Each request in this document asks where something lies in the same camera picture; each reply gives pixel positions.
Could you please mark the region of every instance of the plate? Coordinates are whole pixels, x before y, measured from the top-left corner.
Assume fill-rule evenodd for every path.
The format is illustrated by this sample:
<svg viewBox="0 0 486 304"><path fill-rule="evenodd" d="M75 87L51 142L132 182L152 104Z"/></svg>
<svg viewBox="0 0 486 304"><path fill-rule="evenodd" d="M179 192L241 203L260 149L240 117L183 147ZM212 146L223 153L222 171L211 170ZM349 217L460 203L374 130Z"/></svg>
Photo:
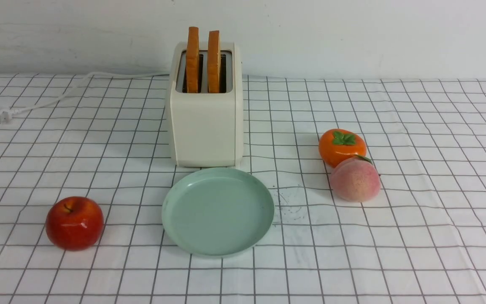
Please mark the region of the plate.
<svg viewBox="0 0 486 304"><path fill-rule="evenodd" d="M233 168L208 168L177 182L162 204L162 225L183 250L225 257L253 247L273 223L270 191Z"/></svg>

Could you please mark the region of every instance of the power cord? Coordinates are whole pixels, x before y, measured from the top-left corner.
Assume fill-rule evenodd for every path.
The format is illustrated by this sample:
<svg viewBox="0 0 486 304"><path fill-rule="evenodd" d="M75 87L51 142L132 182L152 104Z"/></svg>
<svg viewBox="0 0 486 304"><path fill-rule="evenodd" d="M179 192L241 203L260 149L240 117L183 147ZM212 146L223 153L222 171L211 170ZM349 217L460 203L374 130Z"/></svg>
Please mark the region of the power cord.
<svg viewBox="0 0 486 304"><path fill-rule="evenodd" d="M91 72L87 75L85 75L78 83L73 85L70 90L67 92L63 93L61 96L58 98L51 100L50 102L44 103L44 104L36 104L34 106L26 106L24 108L17 108L17 109L10 109L10 108L0 108L0 123L9 123L12 119L12 116L15 116L17 114L26 112L26 111L31 111L35 110L38 108L43 108L45 106L50 106L54 103L60 102L70 94L72 94L78 87L81 85L84 85L85 82L94 76L106 76L106 77L112 77L112 78L117 78L117 79L133 79L133 78L143 78L143 77L153 77L153 76L164 76L168 75L168 73L149 73L149 74L142 74L142 75L123 75L123 74L113 74L113 73L105 73L105 72Z"/></svg>

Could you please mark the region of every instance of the bread slice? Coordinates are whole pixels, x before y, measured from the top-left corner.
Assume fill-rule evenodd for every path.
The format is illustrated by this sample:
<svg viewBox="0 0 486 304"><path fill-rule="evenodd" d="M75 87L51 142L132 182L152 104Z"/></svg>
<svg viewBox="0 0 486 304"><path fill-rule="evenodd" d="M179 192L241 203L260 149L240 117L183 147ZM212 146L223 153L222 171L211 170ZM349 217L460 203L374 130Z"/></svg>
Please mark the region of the bread slice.
<svg viewBox="0 0 486 304"><path fill-rule="evenodd" d="M197 27L189 27L185 71L187 73L187 93L198 93L198 75L200 73L200 40L198 37Z"/></svg>
<svg viewBox="0 0 486 304"><path fill-rule="evenodd" d="M220 32L210 31L208 41L208 90L220 92Z"/></svg>

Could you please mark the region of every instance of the orange persimmon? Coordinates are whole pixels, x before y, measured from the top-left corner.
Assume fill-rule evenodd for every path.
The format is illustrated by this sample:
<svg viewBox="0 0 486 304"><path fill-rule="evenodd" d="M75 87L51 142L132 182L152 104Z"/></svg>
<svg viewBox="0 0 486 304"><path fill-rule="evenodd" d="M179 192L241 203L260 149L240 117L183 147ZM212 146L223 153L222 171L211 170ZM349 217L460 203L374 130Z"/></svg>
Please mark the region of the orange persimmon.
<svg viewBox="0 0 486 304"><path fill-rule="evenodd" d="M324 162L332 168L350 157L367 155L365 141L359 135L343 129L331 129L322 134L318 150Z"/></svg>

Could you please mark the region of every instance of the peach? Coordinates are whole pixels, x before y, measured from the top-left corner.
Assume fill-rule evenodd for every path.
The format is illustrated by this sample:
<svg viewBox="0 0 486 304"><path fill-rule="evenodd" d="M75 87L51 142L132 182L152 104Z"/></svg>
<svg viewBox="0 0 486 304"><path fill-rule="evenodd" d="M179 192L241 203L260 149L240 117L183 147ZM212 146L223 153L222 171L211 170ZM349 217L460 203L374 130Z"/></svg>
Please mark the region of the peach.
<svg viewBox="0 0 486 304"><path fill-rule="evenodd" d="M358 157L341 162L331 172L329 184L334 193L349 202L365 202L380 192L380 176L374 166Z"/></svg>

